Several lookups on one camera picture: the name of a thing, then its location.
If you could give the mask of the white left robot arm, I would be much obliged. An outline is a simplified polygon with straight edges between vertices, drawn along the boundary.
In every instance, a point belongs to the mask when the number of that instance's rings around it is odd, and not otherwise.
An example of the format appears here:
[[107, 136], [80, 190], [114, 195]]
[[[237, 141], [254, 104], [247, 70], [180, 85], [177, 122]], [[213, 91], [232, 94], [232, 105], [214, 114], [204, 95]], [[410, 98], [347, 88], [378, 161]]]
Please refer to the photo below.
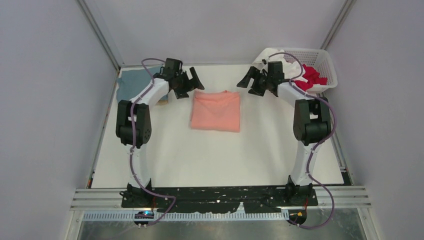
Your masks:
[[183, 62], [174, 58], [162, 63], [157, 73], [145, 69], [150, 79], [140, 93], [118, 103], [115, 133], [129, 154], [130, 171], [127, 187], [120, 192], [123, 208], [146, 208], [153, 206], [154, 199], [173, 199], [173, 196], [153, 192], [147, 157], [148, 142], [153, 134], [150, 110], [170, 91], [177, 99], [184, 99], [195, 89], [204, 90], [194, 67], [185, 71]]

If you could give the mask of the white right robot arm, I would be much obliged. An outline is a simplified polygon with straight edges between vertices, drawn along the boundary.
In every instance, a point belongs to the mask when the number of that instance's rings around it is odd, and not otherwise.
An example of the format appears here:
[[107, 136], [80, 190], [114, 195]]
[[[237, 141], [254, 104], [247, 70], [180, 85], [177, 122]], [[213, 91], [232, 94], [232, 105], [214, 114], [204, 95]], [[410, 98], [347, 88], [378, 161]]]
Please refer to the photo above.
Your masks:
[[299, 205], [313, 194], [313, 170], [321, 145], [332, 134], [331, 112], [327, 100], [312, 96], [285, 78], [283, 64], [270, 61], [266, 70], [252, 65], [237, 84], [249, 94], [264, 96], [266, 91], [282, 98], [294, 108], [293, 134], [297, 140], [295, 163], [284, 188], [284, 201]]

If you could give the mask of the peach pink t-shirt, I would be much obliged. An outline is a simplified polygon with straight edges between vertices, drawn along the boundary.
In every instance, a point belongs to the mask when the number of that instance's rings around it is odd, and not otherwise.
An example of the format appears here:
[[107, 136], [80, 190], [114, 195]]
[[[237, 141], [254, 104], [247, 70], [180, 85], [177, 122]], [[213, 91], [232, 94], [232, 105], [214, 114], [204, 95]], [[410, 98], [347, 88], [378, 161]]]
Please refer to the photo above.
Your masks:
[[241, 131], [241, 96], [239, 92], [206, 93], [196, 90], [190, 118], [195, 130]]

